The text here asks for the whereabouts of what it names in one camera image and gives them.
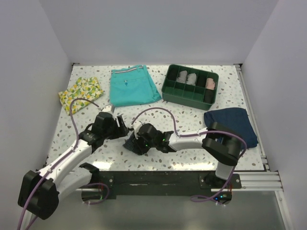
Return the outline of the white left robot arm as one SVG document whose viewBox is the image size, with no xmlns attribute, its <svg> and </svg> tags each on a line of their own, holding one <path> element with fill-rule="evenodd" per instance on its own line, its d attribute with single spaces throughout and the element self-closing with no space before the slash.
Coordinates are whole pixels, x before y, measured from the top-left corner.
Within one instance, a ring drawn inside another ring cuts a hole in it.
<svg viewBox="0 0 307 230">
<path fill-rule="evenodd" d="M 107 139 L 125 137 L 129 130 L 122 116 L 100 112 L 95 121 L 77 133 L 73 145 L 41 170 L 27 172 L 22 180 L 18 205 L 41 219 L 49 218 L 65 193 L 82 186 L 94 188 L 99 184 L 99 169 L 83 160 L 101 147 Z M 64 179 L 75 168 L 84 169 L 79 183 L 69 185 Z"/>
</svg>

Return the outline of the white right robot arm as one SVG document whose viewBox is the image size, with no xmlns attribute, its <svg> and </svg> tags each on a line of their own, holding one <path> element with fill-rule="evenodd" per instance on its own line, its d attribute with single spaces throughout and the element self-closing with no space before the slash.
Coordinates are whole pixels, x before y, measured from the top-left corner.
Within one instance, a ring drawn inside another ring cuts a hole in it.
<svg viewBox="0 0 307 230">
<path fill-rule="evenodd" d="M 206 150 L 218 161 L 213 181 L 219 188 L 225 188 L 230 184 L 230 177 L 237 166 L 240 154 L 247 148 L 242 137 L 217 122 L 209 128 L 185 135 L 174 131 L 159 131 L 150 123 L 137 122 L 132 128 L 135 136 L 133 143 L 141 154 L 147 153 L 151 148 L 163 153 L 188 149 Z"/>
</svg>

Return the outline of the navy white striped underwear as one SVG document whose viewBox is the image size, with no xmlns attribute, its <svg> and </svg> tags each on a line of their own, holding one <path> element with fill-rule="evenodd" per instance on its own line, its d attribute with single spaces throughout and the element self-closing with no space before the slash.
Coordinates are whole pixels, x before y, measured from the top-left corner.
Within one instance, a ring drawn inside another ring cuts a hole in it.
<svg viewBox="0 0 307 230">
<path fill-rule="evenodd" d="M 145 151 L 138 145 L 137 139 L 135 135 L 132 133 L 131 136 L 125 141 L 123 144 L 123 147 L 131 151 L 137 155 L 143 155 L 145 154 Z"/>
</svg>

